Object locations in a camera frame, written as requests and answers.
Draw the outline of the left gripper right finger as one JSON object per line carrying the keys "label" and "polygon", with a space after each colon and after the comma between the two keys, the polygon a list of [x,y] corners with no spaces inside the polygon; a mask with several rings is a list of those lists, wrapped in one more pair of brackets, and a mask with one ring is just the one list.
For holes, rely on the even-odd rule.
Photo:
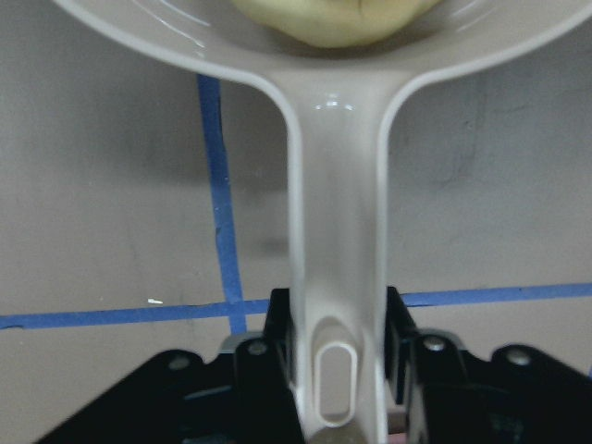
{"label": "left gripper right finger", "polygon": [[588,443],[591,379],[531,346],[489,360],[453,334],[418,327],[387,289],[385,373],[409,443]]}

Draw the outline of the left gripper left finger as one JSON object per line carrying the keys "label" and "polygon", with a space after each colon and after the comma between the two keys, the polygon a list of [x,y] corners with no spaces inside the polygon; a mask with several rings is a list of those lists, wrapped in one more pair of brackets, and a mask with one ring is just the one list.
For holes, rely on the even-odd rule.
{"label": "left gripper left finger", "polygon": [[290,293],[275,289],[262,332],[228,338],[210,363],[191,351],[162,351],[40,441],[303,443],[290,343]]}

